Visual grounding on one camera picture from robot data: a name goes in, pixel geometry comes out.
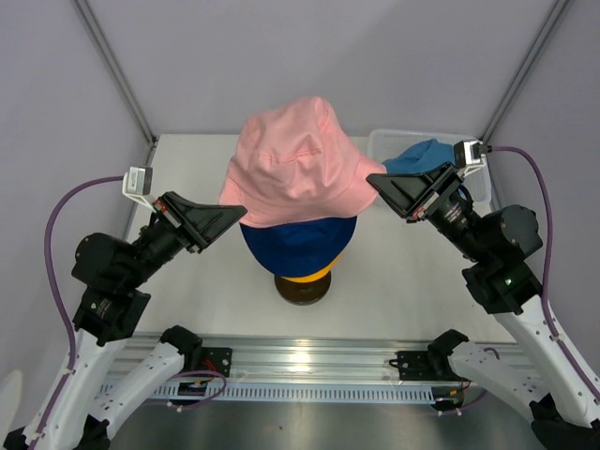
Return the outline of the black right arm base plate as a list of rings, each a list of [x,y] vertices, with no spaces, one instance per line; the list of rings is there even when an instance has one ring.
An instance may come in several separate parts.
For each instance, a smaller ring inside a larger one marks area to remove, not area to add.
[[[458,382],[446,359],[430,351],[398,351],[388,365],[398,372],[401,381]]]

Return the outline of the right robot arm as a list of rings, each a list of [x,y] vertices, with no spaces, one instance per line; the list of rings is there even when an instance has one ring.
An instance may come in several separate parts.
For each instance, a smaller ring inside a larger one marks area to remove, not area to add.
[[[599,402],[564,355],[570,344],[558,320],[542,305],[543,287],[527,258],[542,246],[535,213],[513,205],[480,217],[463,185],[483,162],[451,163],[419,174],[371,174],[367,181],[409,223],[428,221],[473,263],[462,276],[472,298],[513,337],[538,376],[497,359],[456,330],[429,346],[428,370],[480,385],[519,413],[547,449],[596,449]]]

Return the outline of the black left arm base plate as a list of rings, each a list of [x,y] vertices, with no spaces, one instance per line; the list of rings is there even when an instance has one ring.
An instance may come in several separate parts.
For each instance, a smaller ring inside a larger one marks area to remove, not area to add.
[[[230,376],[233,360],[233,349],[226,347],[206,347],[202,349],[196,365],[198,370],[215,371],[226,378]]]

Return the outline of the dark blue bucket hat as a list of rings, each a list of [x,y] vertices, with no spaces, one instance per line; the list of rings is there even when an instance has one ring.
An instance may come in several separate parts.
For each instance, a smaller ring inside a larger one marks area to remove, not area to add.
[[[329,217],[269,228],[240,225],[247,247],[268,272],[284,278],[313,276],[330,266],[353,238],[357,217]]]

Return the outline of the pink bucket hat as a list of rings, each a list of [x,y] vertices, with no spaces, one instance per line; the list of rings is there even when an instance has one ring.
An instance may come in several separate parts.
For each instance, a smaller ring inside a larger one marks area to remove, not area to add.
[[[385,172],[347,136],[328,100],[300,97],[249,117],[218,202],[244,206],[242,222],[252,228],[352,218],[377,196],[368,176]]]

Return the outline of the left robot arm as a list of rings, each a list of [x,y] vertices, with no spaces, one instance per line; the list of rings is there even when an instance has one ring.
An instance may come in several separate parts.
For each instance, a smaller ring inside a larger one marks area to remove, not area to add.
[[[42,409],[10,431],[5,449],[107,449],[128,418],[169,379],[192,375],[203,363],[203,341],[175,325],[119,384],[101,393],[116,356],[132,338],[150,301],[142,286],[180,251],[200,253],[247,212],[240,205],[188,201],[173,191],[129,199],[151,210],[149,223],[128,243],[104,233],[86,236],[71,275],[85,287],[74,317],[66,367]]]

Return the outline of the yellow bucket hat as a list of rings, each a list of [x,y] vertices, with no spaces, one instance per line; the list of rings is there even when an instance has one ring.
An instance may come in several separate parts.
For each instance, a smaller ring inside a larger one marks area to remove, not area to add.
[[[283,277],[283,279],[294,283],[310,283],[318,281],[331,273],[332,269],[337,265],[340,257],[341,254],[338,254],[336,258],[333,261],[331,261],[327,266],[313,274],[303,277]]]

